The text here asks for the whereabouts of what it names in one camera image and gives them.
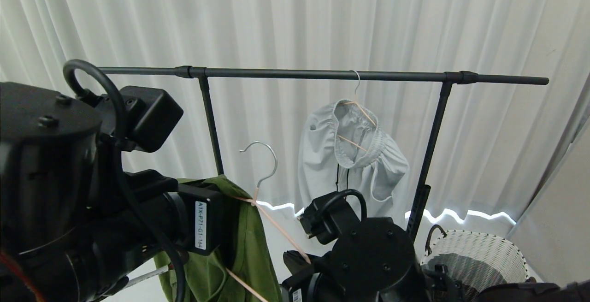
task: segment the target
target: white label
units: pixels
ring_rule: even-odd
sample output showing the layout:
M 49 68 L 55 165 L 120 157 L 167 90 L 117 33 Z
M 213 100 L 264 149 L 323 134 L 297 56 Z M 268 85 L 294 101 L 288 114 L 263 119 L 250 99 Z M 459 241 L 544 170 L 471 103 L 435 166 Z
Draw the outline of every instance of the white label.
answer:
M 301 289 L 297 289 L 293 293 L 293 302 L 303 302 L 303 297 L 301 296 Z
M 207 203 L 195 202 L 195 248 L 207 249 Z

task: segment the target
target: white basket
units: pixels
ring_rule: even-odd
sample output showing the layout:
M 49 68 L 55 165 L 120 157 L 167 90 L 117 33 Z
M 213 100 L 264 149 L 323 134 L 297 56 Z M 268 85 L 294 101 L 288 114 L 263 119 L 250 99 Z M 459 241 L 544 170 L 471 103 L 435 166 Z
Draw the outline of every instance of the white basket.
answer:
M 529 279 L 529 266 L 519 248 L 503 237 L 470 231 L 445 231 L 432 243 L 431 251 L 426 246 L 421 265 L 428 264 L 434 257 L 455 254 L 471 258 L 461 264 L 446 264 L 449 276 L 481 292 L 499 284 L 499 272 L 505 283 L 524 283 Z

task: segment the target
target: white floor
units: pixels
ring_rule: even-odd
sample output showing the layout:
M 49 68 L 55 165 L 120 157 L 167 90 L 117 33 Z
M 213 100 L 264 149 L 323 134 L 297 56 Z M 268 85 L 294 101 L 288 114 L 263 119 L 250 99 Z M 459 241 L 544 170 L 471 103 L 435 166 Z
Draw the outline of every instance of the white floor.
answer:
M 268 213 L 276 220 L 299 245 L 308 253 L 314 255 L 323 255 L 331 249 L 331 245 L 321 245 L 316 239 L 307 239 L 299 222 L 295 219 L 293 210 L 290 208 L 282 210 L 268 210 Z M 263 217 L 264 230 L 268 241 L 268 248 L 272 257 L 275 271 L 279 282 L 290 276 L 289 271 L 283 264 L 283 252 L 287 250 L 294 250 L 291 244 L 284 238 L 278 230 L 270 222 Z M 422 258 L 424 253 L 424 243 L 426 242 L 426 235 L 432 227 L 426 217 L 423 217 L 420 226 L 419 234 L 415 242 L 417 256 Z M 462 224 L 459 224 L 451 216 L 444 216 L 437 222 L 445 229 L 465 229 L 476 232 L 492 233 L 499 236 L 505 236 L 512 228 L 512 224 L 506 218 L 496 218 L 488 220 L 478 216 L 468 215 Z M 149 261 L 143 266 L 130 274 L 130 278 L 145 274 L 155 269 L 153 262 Z M 123 301 L 141 301 L 141 302 L 165 302 L 166 298 L 162 293 L 159 280 L 154 277 L 147 279 L 129 289 L 121 291 L 105 300 L 106 302 L 123 302 Z

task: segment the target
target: screw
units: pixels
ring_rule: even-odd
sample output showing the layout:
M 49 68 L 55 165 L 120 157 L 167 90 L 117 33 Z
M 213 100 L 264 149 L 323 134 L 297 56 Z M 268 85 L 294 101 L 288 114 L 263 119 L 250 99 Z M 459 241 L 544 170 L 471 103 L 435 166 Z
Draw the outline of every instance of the screw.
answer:
M 70 106 L 72 104 L 72 98 L 63 94 L 59 94 L 55 96 L 55 102 L 60 105 Z
M 58 124 L 59 124 L 59 120 L 52 117 L 51 115 L 43 115 L 42 117 L 39 117 L 39 126 L 40 127 L 53 128 L 53 127 L 57 127 Z

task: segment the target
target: hanger bar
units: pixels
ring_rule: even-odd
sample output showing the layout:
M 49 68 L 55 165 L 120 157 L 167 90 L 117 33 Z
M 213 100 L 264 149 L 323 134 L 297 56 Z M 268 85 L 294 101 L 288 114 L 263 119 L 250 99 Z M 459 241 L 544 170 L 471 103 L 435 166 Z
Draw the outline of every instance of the hanger bar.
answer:
M 119 75 L 171 75 L 184 78 L 244 77 L 286 79 L 358 79 L 354 71 L 306 71 L 297 69 L 238 69 L 180 66 L 173 68 L 153 67 L 100 67 L 105 74 Z M 506 75 L 478 75 L 470 71 L 447 71 L 443 73 L 419 73 L 402 71 L 359 71 L 363 81 L 405 81 L 469 83 L 509 83 L 547 85 L 547 77 L 517 77 Z

